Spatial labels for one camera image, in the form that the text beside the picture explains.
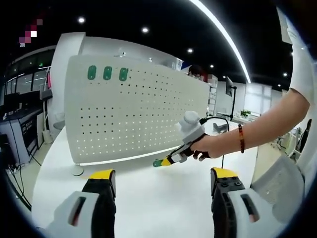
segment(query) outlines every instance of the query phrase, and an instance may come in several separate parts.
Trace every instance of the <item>white shirt sleeve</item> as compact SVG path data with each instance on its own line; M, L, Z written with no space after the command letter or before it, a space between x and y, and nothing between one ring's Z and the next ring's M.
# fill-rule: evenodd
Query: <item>white shirt sleeve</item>
M293 73L290 88L314 103L313 65L311 56L294 26L287 21L287 32L293 43Z

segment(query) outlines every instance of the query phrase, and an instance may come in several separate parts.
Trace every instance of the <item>white desk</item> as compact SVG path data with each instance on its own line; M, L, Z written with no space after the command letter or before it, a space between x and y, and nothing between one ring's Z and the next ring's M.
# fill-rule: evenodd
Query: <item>white desk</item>
M206 133L212 133L214 119L207 122ZM256 163L257 148L244 154L224 157L224 168L239 175L249 187ZM81 191L95 171L116 170L117 238L192 238L212 237L210 168L221 167L221 158L203 162L189 158L183 164L154 168L155 156L111 164L86 166L84 174L75 177L65 128L56 138L40 169L33 193L32 218L45 228L53 220L55 208L73 191Z

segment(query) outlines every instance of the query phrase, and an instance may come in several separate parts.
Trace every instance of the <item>person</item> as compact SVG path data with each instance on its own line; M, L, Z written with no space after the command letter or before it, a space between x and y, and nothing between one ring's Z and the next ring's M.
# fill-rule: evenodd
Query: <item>person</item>
M307 141L307 137L309 135L309 131L311 129L311 124L312 124L312 119L309 119L307 122L307 127L304 131L304 133L301 136L301 139L299 140L297 146L296 146L296 150L298 150L299 152L303 151L303 148L305 147L306 141Z
M317 100L317 83L314 82L312 58L294 26L290 22L287 23L288 35L293 45L293 74L290 90L278 105L271 108L257 120L242 127L245 149L271 142L277 137L286 134L305 118L310 107L313 112L316 112L316 102L314 100ZM310 143L310 151L306 150L305 156L311 158L315 153L316 147L313 146L314 142L312 140L310 140ZM194 143L191 149L195 151L194 158L199 158L200 161L205 159L203 155L199 156L200 152L208 152L211 158L217 158L240 151L239 129L216 136L206 135Z

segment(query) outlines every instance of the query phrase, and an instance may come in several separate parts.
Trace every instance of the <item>black ceiling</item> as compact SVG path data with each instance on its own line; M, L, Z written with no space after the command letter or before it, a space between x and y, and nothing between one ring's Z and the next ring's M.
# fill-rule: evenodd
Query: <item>black ceiling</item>
M202 0L232 37L253 82L287 89L292 71L291 46L281 40L276 8L269 1ZM244 73L229 44L188 0L51 1L15 6L14 18L4 26L8 37L1 70L17 57L56 45L62 33L85 31L87 36L122 39L146 45L202 66L219 78L228 75L245 82ZM78 24L83 16L86 22ZM37 38L20 48L18 37L32 22L43 18ZM141 33L148 26L149 34Z

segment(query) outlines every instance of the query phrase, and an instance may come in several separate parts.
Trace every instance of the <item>white mesh chair back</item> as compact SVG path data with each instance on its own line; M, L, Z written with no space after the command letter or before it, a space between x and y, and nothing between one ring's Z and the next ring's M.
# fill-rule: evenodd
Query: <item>white mesh chair back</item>
M186 111L206 116L209 86L150 62L73 56L65 82L65 125L75 163L116 160L182 144Z
M305 185L296 164L288 156L282 155L251 188L273 205L275 218L286 223L299 208Z

